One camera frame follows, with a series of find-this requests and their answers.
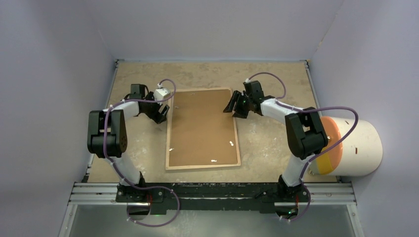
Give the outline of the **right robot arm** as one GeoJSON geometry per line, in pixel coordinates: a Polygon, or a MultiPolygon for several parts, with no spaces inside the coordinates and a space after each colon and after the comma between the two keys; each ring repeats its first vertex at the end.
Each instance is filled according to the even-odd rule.
{"type": "Polygon", "coordinates": [[[280,102],[272,95],[264,95],[258,81],[244,82],[244,91],[233,91],[224,113],[245,119],[249,112],[272,118],[286,127],[291,156],[278,180],[277,194],[289,201],[301,189],[310,158],[318,155],[328,144],[328,138],[318,110],[300,108],[280,102]]]}

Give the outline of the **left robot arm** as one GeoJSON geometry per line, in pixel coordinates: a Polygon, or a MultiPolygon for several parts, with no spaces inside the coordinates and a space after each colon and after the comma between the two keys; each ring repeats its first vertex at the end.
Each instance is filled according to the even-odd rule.
{"type": "Polygon", "coordinates": [[[170,107],[163,103],[173,96],[174,93],[161,84],[154,91],[144,84],[132,84],[130,93],[120,102],[88,114],[88,151],[111,165],[120,178],[122,194],[128,194],[135,202],[145,200],[149,188],[142,173],[125,155],[128,147],[126,121],[140,114],[156,124],[166,121],[170,107]]]}

